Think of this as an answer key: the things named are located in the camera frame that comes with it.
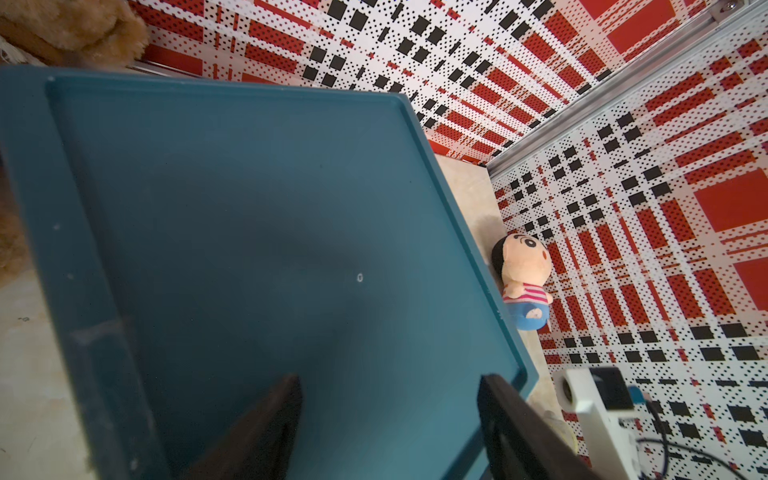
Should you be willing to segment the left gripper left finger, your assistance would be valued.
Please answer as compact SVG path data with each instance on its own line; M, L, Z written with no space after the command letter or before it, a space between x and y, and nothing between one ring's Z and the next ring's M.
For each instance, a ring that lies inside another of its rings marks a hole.
M184 479L285 479L303 403L300 379L281 378L182 475Z

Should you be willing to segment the teal drawer cabinet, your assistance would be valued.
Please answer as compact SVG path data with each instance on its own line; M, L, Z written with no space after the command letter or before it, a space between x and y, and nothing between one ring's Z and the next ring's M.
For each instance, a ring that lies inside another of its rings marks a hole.
M402 94L8 66L1 159L104 479L289 374L289 478L479 479L481 377L537 381Z

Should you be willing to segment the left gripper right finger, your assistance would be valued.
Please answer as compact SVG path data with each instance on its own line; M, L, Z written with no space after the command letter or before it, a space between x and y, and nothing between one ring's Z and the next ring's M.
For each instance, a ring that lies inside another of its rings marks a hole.
M493 478L598 477L501 376L481 377L477 406Z

